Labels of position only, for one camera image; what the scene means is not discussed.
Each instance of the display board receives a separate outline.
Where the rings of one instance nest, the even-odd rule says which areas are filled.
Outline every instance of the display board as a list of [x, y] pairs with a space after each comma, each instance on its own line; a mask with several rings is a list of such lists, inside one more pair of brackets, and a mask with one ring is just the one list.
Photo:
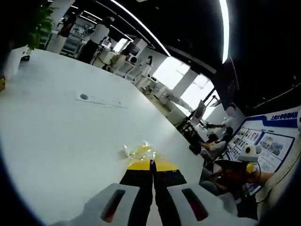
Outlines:
[[[245, 145], [260, 145], [258, 164], [261, 171], [276, 172], [299, 136], [296, 114], [299, 109], [300, 107], [296, 107], [267, 115], [247, 117], [229, 142], [229, 150], [223, 158], [238, 161], [238, 156]], [[251, 195], [260, 189], [257, 185], [246, 186]]]

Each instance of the green leaves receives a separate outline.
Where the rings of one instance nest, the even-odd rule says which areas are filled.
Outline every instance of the green leaves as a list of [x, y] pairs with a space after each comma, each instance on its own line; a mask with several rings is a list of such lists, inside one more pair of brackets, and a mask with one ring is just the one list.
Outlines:
[[40, 45], [42, 36], [47, 36], [54, 26], [54, 21], [50, 19], [54, 7], [42, 6], [39, 11], [32, 16], [26, 27], [20, 31], [20, 36], [15, 41], [14, 48], [28, 45], [33, 50]]

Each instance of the potted plant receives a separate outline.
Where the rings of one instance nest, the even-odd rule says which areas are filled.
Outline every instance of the potted plant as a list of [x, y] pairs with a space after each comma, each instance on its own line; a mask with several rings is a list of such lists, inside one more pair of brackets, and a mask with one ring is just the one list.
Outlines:
[[29, 48], [27, 54], [40, 46], [40, 39], [42, 36], [47, 36], [54, 25], [50, 17], [53, 13], [53, 7], [41, 6], [38, 12], [32, 16], [31, 20], [20, 31], [19, 36], [10, 52], [3, 73], [6, 79], [15, 75], [18, 71], [20, 60], [23, 53]]

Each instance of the white table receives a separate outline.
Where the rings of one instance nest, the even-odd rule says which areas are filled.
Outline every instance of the white table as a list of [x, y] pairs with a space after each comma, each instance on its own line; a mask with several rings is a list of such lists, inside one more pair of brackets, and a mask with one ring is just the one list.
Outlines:
[[[79, 92], [127, 108], [77, 101]], [[202, 171], [201, 156], [133, 84], [43, 50], [33, 51], [0, 93], [0, 125], [12, 181], [46, 224], [77, 216], [88, 199], [121, 180], [128, 160], [117, 152], [124, 144], [149, 141], [188, 182], [198, 182]]]

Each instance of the ceiling light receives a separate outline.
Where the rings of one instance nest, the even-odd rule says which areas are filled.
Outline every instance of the ceiling light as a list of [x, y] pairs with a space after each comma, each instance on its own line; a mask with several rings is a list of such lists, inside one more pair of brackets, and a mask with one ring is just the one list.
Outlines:
[[87, 11], [85, 11], [85, 10], [84, 10], [84, 12], [85, 12], [85, 13], [88, 13], [88, 14], [90, 14], [91, 16], [94, 16], [94, 17], [96, 17], [96, 18], [97, 18], [97, 19], [99, 19], [99, 20], [102, 20], [101, 18], [99, 18], [99, 17], [95, 16], [95, 15], [94, 15], [94, 14], [92, 14], [92, 13], [89, 13], [89, 12], [87, 12]]
[[96, 22], [95, 22], [95, 21], [93, 21], [93, 20], [90, 20], [89, 18], [86, 18], [86, 17], [84, 17], [84, 16], [80, 16], [80, 17], [82, 17], [82, 18], [84, 18], [84, 19], [86, 19], [86, 20], [89, 20], [89, 21], [91, 21], [92, 23], [96, 24]]
[[222, 52], [222, 63], [228, 58], [229, 51], [229, 13], [226, 0], [220, 0], [221, 10], [222, 10], [222, 22], [224, 27], [224, 46]]
[[124, 6], [116, 2], [115, 0], [111, 0], [115, 5], [119, 6], [121, 9], [123, 9], [126, 13], [128, 13], [135, 21], [137, 21], [150, 35], [151, 37], [156, 40], [156, 42], [161, 46], [161, 48], [166, 52], [166, 54], [170, 57], [170, 53], [168, 50], [163, 46], [163, 44], [157, 39], [157, 37], [137, 18], [135, 17], [130, 11], [128, 11]]
[[113, 25], [111, 25], [112, 28], [116, 29], [117, 31], [119, 31], [120, 33], [122, 33], [124, 36], [126, 36], [128, 39], [130, 39], [131, 41], [134, 41], [133, 39], [131, 39], [130, 37], [128, 37], [126, 34], [124, 34], [123, 32], [121, 32], [120, 30], [118, 30], [116, 27], [114, 27]]

